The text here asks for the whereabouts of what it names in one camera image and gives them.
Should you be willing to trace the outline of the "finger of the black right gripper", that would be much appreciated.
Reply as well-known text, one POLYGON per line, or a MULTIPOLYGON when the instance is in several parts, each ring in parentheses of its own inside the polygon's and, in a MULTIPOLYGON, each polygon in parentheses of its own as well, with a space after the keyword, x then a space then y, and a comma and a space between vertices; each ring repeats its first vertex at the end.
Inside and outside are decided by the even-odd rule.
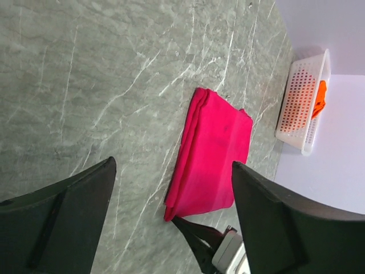
POLYGON ((175 216, 172 223, 179 229, 190 246, 202 273, 220 273, 212 260, 224 234, 213 227, 192 223, 175 216))

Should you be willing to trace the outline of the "red t-shirt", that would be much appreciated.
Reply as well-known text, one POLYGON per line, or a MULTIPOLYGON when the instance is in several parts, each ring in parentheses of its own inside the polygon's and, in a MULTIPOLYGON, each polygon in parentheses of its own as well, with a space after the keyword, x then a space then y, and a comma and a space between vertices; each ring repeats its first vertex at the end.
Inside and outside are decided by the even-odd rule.
POLYGON ((232 163, 246 163, 253 120, 215 91, 195 89, 175 170, 165 198, 164 220, 229 208, 232 163))

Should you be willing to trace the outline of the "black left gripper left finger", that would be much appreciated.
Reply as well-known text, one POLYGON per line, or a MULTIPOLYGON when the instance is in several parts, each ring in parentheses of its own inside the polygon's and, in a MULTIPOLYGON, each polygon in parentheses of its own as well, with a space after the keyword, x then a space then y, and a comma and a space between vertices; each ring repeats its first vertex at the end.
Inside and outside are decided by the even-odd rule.
POLYGON ((109 157, 1 202, 1 273, 90 273, 116 177, 109 157))

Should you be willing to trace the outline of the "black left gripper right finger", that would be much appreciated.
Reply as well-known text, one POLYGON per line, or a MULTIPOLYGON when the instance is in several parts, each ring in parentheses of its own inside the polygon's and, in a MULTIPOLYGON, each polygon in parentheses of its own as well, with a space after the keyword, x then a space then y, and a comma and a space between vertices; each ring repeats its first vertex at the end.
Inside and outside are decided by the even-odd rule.
POLYGON ((364 272, 364 215, 306 198, 240 162, 232 186, 251 273, 364 272))

